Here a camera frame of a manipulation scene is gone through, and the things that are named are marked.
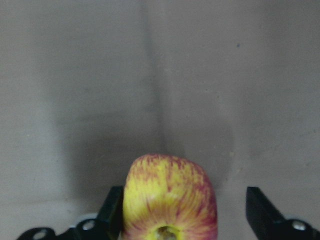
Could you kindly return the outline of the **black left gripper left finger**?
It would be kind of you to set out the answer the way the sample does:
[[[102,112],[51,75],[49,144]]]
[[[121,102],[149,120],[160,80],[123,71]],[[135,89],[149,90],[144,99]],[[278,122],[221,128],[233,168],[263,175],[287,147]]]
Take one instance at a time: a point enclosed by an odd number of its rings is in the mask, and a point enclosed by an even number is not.
[[[117,240],[123,228],[122,204],[123,186],[113,186],[109,190],[95,217],[87,217],[56,234],[49,227],[35,227],[23,232],[19,240]]]

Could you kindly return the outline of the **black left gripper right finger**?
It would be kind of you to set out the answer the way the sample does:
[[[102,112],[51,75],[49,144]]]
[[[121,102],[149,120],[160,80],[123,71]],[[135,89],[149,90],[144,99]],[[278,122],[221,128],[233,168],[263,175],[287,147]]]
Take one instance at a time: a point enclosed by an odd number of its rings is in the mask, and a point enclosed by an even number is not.
[[[248,186],[246,219],[258,240],[318,240],[320,231],[298,218],[286,218],[259,187]]]

